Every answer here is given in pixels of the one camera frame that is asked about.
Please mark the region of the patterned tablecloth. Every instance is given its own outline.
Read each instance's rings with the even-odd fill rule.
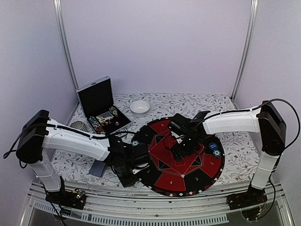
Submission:
[[[150,103],[150,110],[143,117],[133,115],[129,109],[130,104],[136,100],[146,100]],[[128,130],[134,132],[154,119],[173,116],[176,113],[192,118],[198,111],[219,112],[234,109],[228,96],[206,94],[118,94],[114,95],[114,104],[132,121]],[[80,105],[77,107],[71,123],[75,121],[84,122],[88,131],[92,132]],[[222,175],[214,185],[250,180],[259,156],[249,134],[231,132],[217,134],[217,136],[225,151],[225,166]],[[131,137],[132,135],[127,135],[124,141],[129,142]],[[100,186],[122,186],[118,177],[109,168],[101,178],[89,175],[93,162],[94,159],[87,156],[62,150],[56,150],[52,160],[56,172],[67,181]],[[133,187],[143,188],[144,185],[137,182]]]

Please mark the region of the black cable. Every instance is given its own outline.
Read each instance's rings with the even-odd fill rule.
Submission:
[[[171,133],[169,133],[168,135],[166,135],[164,138],[163,138],[163,145],[164,147],[167,149],[167,150],[170,150],[171,148],[170,147],[167,147],[167,145],[165,144],[165,140],[167,137],[171,136]]]
[[[259,108],[261,108],[261,107],[263,107],[263,106],[265,106],[265,105],[267,105],[267,104],[269,104],[269,103],[271,103],[271,102],[274,102],[274,101],[281,101],[281,102],[284,102],[284,103],[286,103],[287,105],[289,105],[289,106],[291,107],[291,109],[293,110],[293,112],[295,113],[296,118],[297,118],[297,121],[298,121],[298,132],[297,132],[297,135],[296,135],[296,137],[292,140],[292,142],[290,142],[290,143],[284,148],[284,150],[285,150],[285,149],[287,149],[289,146],[291,146],[291,145],[297,140],[297,138],[298,138],[298,136],[299,136],[299,134],[300,134],[301,126],[300,126],[300,118],[299,118],[299,116],[298,116],[298,113],[297,113],[296,109],[293,107],[293,105],[292,105],[291,103],[289,103],[288,101],[286,101],[286,100],[284,100],[284,99],[280,99],[280,98],[271,99],[271,100],[269,100],[269,101],[263,103],[262,105],[259,105],[258,107],[255,107],[255,108],[252,108],[252,109],[231,110],[231,111],[226,111],[226,112],[220,112],[220,113],[212,114],[212,115],[208,116],[207,118],[202,119],[202,120],[201,120],[201,121],[193,128],[193,130],[188,134],[188,136],[189,136],[192,132],[194,132],[194,130],[195,130],[201,123],[203,123],[203,122],[206,121],[207,119],[213,118],[213,117],[215,117],[215,116],[217,116],[217,115],[220,115],[220,114],[235,113],[235,112],[249,112],[249,111],[255,111],[255,110],[257,110],[257,109],[259,109]]]
[[[126,136],[127,136],[127,134],[120,136],[120,138],[124,138]]]
[[[194,153],[197,154],[197,155],[201,155],[201,154],[204,153],[204,151],[205,151],[205,149],[203,148],[203,150],[200,153],[198,153],[196,150],[194,150]]]
[[[48,196],[48,192],[47,192],[47,190],[46,190],[46,188],[45,188],[44,185],[43,185],[43,188],[44,188],[46,197],[48,198],[48,201],[50,202],[52,208],[55,210],[57,216],[60,218],[62,224],[63,224],[64,226],[67,226],[66,223],[64,222],[64,218],[62,217],[62,214],[60,214],[60,213],[57,211],[57,209],[55,208],[54,204],[50,201],[49,196]]]
[[[111,166],[111,170],[112,170],[112,172],[113,172],[115,175],[117,175],[115,169],[114,169],[112,166]]]
[[[29,130],[33,130],[35,128],[38,128],[38,127],[52,127],[52,128],[59,128],[59,129],[65,129],[65,130],[68,130],[68,131],[72,131],[74,133],[77,133],[77,134],[81,134],[83,136],[86,136],[88,138],[93,138],[93,139],[97,139],[97,140],[102,140],[102,139],[107,139],[109,136],[111,135],[117,135],[117,134],[123,134],[123,133],[129,133],[129,134],[136,134],[135,132],[131,132],[131,131],[120,131],[120,132],[116,132],[114,134],[111,134],[111,135],[107,135],[107,136],[103,136],[103,137],[97,137],[97,136],[92,136],[90,137],[89,134],[85,133],[85,132],[82,132],[82,131],[79,131],[79,130],[76,130],[76,129],[73,129],[73,128],[69,128],[69,127],[66,127],[66,126],[62,126],[62,125],[54,125],[54,124],[46,124],[46,123],[39,123],[39,124],[34,124],[34,125],[31,125],[25,129],[22,130],[22,132],[17,136],[17,138],[15,139],[15,141],[13,142],[12,146],[10,147],[9,151],[8,152],[5,152],[3,154],[3,159],[6,159],[9,157],[9,155],[13,152],[16,152],[16,150],[13,150],[13,148],[15,147],[16,143],[18,142],[18,140],[20,139],[20,137],[28,132]],[[22,163],[21,161],[19,161],[19,165],[22,169],[25,169],[27,164],[25,164],[24,166],[22,166]]]
[[[272,175],[269,176],[269,183],[272,185],[272,187],[273,187],[273,189],[274,189],[274,198],[273,198],[273,202],[272,202],[270,208],[269,208],[263,215],[261,215],[260,217],[258,217],[258,219],[261,219],[261,218],[263,218],[264,216],[266,216],[266,215],[268,214],[268,212],[271,211],[271,209],[273,208],[273,205],[274,205],[274,203],[275,203],[275,199],[276,199],[276,188],[275,188],[274,184],[273,184],[272,181],[271,181],[271,176],[272,176]]]
[[[37,127],[55,127],[55,125],[52,125],[52,124],[45,124],[45,123],[40,123],[40,124],[34,124],[34,125],[31,125],[27,128],[25,128],[18,136],[17,138],[15,139],[15,141],[13,142],[10,150],[6,153],[3,154],[3,158],[6,159],[12,152],[15,152],[16,150],[13,150],[13,148],[15,147],[16,143],[18,142],[18,140],[20,139],[20,137],[27,131],[29,130],[32,130],[34,128],[37,128]]]
[[[291,107],[291,109],[293,110],[293,112],[295,113],[296,118],[297,118],[297,121],[298,121],[298,132],[297,132],[297,135],[296,135],[296,137],[292,140],[292,142],[290,142],[290,143],[284,148],[284,149],[287,149],[289,146],[291,146],[291,145],[297,140],[297,138],[298,138],[298,136],[299,136],[299,134],[300,134],[300,119],[299,119],[298,113],[297,113],[296,109],[293,107],[293,105],[292,105],[291,103],[289,103],[288,101],[284,100],[284,99],[275,98],[275,99],[271,99],[271,100],[265,102],[265,103],[262,104],[262,105],[259,105],[259,106],[256,107],[256,108],[253,108],[252,111],[257,110],[258,108],[261,108],[261,107],[263,107],[263,106],[265,106],[265,105],[267,105],[267,104],[269,104],[269,103],[271,103],[271,102],[274,102],[274,101],[281,101],[281,102],[284,102],[284,103],[286,103],[287,105],[289,105],[289,106]]]
[[[21,160],[19,160],[19,165],[20,165],[20,167],[21,167],[22,169],[25,169],[25,168],[26,168],[26,166],[27,166],[27,164],[25,164],[24,166],[22,166],[22,162],[21,162]]]
[[[113,135],[118,135],[118,134],[123,134],[123,133],[127,133],[127,134],[136,134],[135,132],[132,132],[132,131],[120,131],[120,132],[116,132],[116,133],[112,133],[110,134],[109,136]]]
[[[61,204],[59,204],[58,206],[61,208],[61,210],[60,210],[60,214],[61,214],[61,215],[62,215],[62,213],[68,214],[68,215],[71,214],[71,211],[70,211],[70,210],[66,210],[65,208],[63,208]]]

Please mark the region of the purple wall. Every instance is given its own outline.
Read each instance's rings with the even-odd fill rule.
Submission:
[[[64,0],[80,86],[109,75],[115,93],[231,94],[251,1]]]
[[[238,107],[283,98],[301,116],[301,1],[259,1],[258,14]],[[296,118],[285,104],[276,103],[287,123],[287,143],[296,135]],[[260,138],[256,137],[258,147]],[[274,179],[280,180],[296,225],[301,225],[301,139],[281,157]]]
[[[66,123],[75,108],[53,1],[1,1],[0,7],[0,225],[16,226],[32,171],[8,151],[38,110]]]

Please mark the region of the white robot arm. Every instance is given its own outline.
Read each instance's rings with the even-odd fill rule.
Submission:
[[[210,134],[261,133],[263,153],[249,189],[246,193],[229,196],[228,201],[231,209],[237,209],[267,200],[264,187],[285,150],[286,133],[286,124],[272,103],[264,101],[258,107],[221,113],[199,112],[192,120],[176,114],[169,128],[177,135],[184,135],[183,140],[171,148],[177,161],[197,151],[199,143]]]
[[[41,110],[24,125],[18,137],[16,155],[21,162],[30,165],[43,182],[50,202],[82,209],[85,195],[65,191],[63,179],[55,172],[45,153],[47,148],[78,153],[105,162],[113,167],[124,187],[138,180],[133,173],[136,167],[147,167],[147,145],[127,144],[115,135],[92,134],[64,126],[50,119],[48,114],[48,111]]]

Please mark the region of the white bowl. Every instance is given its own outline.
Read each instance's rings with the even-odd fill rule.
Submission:
[[[146,113],[150,109],[150,104],[144,100],[137,100],[131,103],[130,109],[133,113],[142,114]]]

